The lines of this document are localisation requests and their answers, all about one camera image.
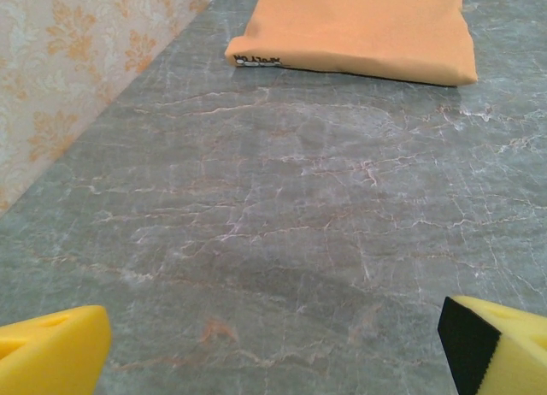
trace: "wall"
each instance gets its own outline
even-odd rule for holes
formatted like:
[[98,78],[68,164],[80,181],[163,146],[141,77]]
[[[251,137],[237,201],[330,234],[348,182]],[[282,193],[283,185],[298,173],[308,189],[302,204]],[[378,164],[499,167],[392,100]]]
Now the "wall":
[[210,0],[0,0],[0,215]]

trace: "orange floral pattern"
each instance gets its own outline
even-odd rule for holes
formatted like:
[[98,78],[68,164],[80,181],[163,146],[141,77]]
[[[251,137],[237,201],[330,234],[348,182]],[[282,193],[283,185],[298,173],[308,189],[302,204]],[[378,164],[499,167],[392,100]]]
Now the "orange floral pattern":
[[0,215],[209,1],[0,0]]

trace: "orange cloth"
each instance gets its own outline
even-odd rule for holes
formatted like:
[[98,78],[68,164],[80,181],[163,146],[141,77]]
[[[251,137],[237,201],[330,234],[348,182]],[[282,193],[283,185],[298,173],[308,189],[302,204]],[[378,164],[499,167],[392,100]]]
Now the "orange cloth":
[[226,59],[434,85],[477,81],[462,0],[259,0]]

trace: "gray marble surface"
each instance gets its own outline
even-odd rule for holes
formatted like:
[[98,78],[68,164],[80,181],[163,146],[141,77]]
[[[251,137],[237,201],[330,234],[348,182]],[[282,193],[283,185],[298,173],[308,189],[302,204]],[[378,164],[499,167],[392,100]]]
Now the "gray marble surface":
[[450,393],[444,297],[547,315],[547,0],[460,89],[228,67],[215,0],[0,220],[0,323],[109,311],[99,392]]

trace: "marble veining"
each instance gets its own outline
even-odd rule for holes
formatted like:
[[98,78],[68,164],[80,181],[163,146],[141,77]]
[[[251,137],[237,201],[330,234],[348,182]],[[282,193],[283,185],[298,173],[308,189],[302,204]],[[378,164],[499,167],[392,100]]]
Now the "marble veining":
[[547,0],[459,89],[233,69],[215,0],[0,220],[0,323],[109,311],[98,392],[448,394],[444,297],[547,315]]

